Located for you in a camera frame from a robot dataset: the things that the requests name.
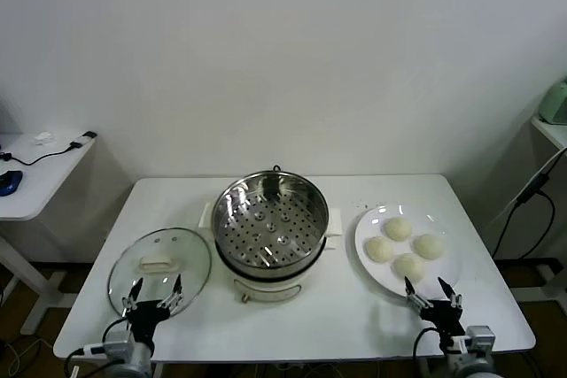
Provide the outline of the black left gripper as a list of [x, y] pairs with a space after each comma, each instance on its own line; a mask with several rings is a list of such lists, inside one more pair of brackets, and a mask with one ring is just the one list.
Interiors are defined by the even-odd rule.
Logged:
[[173, 291], [167, 297], [159, 300], [143, 301], [136, 304], [143, 278], [134, 281], [129, 293], [121, 298], [123, 307], [122, 316], [127, 315], [134, 340], [146, 346], [154, 346], [153, 337], [156, 327], [170, 318], [170, 310], [175, 310], [183, 300], [183, 286], [181, 275], [177, 275]]

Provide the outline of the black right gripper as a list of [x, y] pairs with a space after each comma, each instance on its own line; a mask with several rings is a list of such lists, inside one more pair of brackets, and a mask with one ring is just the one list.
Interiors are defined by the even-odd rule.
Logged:
[[419, 295], [407, 276], [404, 277], [406, 299], [414, 310], [421, 310], [418, 315], [438, 330], [442, 342], [451, 342], [454, 336], [464, 336], [465, 330], [460, 319], [462, 317], [462, 296], [456, 294], [453, 287], [438, 278], [439, 286], [446, 300], [431, 300]]

